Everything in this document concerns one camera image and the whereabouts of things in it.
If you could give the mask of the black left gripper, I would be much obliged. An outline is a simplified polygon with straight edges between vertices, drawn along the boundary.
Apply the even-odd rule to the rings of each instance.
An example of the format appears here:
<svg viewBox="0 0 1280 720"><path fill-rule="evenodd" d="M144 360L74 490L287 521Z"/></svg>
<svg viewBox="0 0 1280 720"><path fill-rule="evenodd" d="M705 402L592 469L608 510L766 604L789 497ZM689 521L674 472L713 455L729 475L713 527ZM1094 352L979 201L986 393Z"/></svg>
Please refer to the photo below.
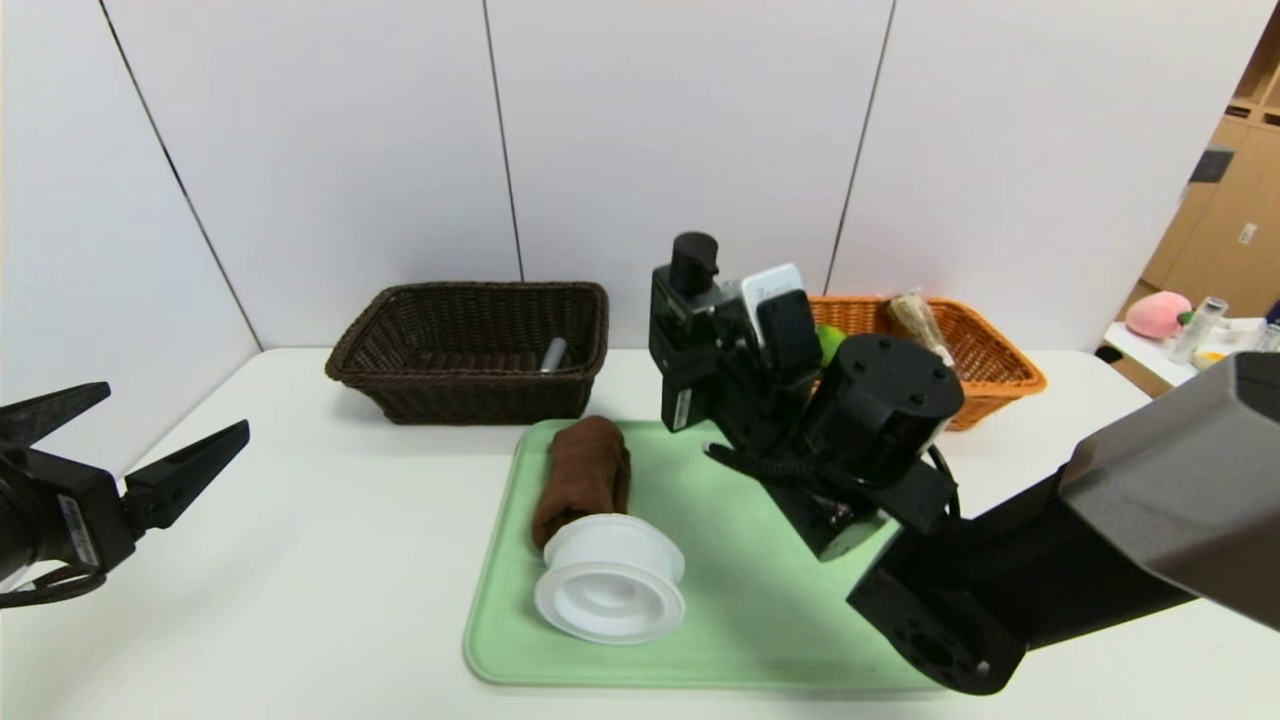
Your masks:
<svg viewBox="0 0 1280 720"><path fill-rule="evenodd" d="M110 395L108 382L92 382L1 406L4 585L38 562L111 571L136 538L170 528L250 442L250 421L233 423L125 475L123 497L104 469L28 450Z"/></svg>

